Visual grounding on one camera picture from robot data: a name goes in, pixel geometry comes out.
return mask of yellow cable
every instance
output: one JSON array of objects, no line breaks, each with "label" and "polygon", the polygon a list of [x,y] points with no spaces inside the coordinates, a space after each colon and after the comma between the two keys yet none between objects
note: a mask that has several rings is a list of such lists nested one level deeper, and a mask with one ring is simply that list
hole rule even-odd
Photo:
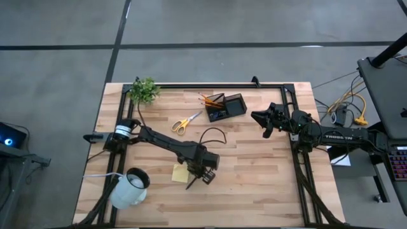
[{"label": "yellow cable", "polygon": [[359,94],[354,94],[354,96],[361,98],[361,100],[363,101],[363,110],[362,110],[362,114],[361,117],[364,116],[364,112],[366,111],[366,100],[364,100],[364,97],[359,95]]},{"label": "yellow cable", "polygon": [[[354,91],[359,85],[361,85],[362,83],[364,83],[364,81],[358,83],[357,85],[355,85],[352,89],[352,91]],[[345,99],[349,98],[350,96],[352,96],[352,92],[351,90],[346,91],[339,99],[337,99],[329,108],[328,108],[328,113],[330,113],[333,108],[336,108],[337,105],[341,104]]]}]

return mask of pen holder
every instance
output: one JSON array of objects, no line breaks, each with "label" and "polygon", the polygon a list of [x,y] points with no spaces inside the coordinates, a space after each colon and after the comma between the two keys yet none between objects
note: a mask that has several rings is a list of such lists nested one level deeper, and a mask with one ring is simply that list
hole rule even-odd
[{"label": "pen holder", "polygon": [[225,97],[224,93],[221,93],[211,95],[208,97],[208,99],[210,99],[212,102],[223,105],[221,108],[205,106],[210,122],[242,115],[245,114],[247,110],[242,94]]}]

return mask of yellow sticky note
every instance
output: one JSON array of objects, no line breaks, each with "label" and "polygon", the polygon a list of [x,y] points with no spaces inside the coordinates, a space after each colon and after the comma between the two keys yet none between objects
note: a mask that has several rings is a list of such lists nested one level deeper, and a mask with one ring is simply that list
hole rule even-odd
[{"label": "yellow sticky note", "polygon": [[186,165],[174,165],[172,169],[172,181],[188,183],[190,172],[186,169]]}]

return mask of wooden table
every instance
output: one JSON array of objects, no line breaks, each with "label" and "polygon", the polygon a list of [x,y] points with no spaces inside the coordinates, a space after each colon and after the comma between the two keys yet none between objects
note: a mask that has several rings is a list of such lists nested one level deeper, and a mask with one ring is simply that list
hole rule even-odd
[{"label": "wooden table", "polygon": [[[300,109],[317,118],[311,84],[294,84]],[[106,85],[95,131],[114,130],[121,88],[122,83]],[[183,136],[178,136],[170,130],[172,124],[204,109],[197,92],[206,95],[224,92],[226,96],[241,93],[247,112],[214,123],[209,123],[204,112],[188,125]],[[131,167],[145,170],[151,186],[142,204],[118,211],[116,226],[303,226],[288,135],[274,131],[271,138],[264,139],[263,130],[250,117],[251,111],[266,110],[271,102],[282,103],[279,90],[163,89],[152,105],[141,105],[146,125],[157,132],[180,141],[199,141],[205,129],[218,127],[226,132],[228,143],[207,144],[209,151],[221,156],[216,178],[210,185],[197,181],[189,190],[185,190],[186,184],[171,181],[172,168],[177,164],[175,154],[148,143],[129,146],[125,171]],[[209,139],[221,139],[221,134],[211,130],[204,137]],[[102,143],[92,145],[89,156],[100,152],[102,147]],[[85,174],[106,173],[108,158],[106,153],[92,159]],[[315,149],[310,160],[317,193],[328,209],[344,221],[328,155]],[[103,184],[103,177],[83,179],[74,223],[81,221],[95,205]],[[312,205],[307,199],[313,219]]]}]

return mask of blue object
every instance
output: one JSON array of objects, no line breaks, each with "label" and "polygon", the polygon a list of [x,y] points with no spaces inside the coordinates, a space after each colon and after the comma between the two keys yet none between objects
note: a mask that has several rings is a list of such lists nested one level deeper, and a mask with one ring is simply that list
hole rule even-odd
[{"label": "blue object", "polygon": [[11,140],[11,139],[6,139],[6,140],[4,141],[4,143],[5,143],[6,146],[11,146],[11,144],[13,144],[13,140]]}]

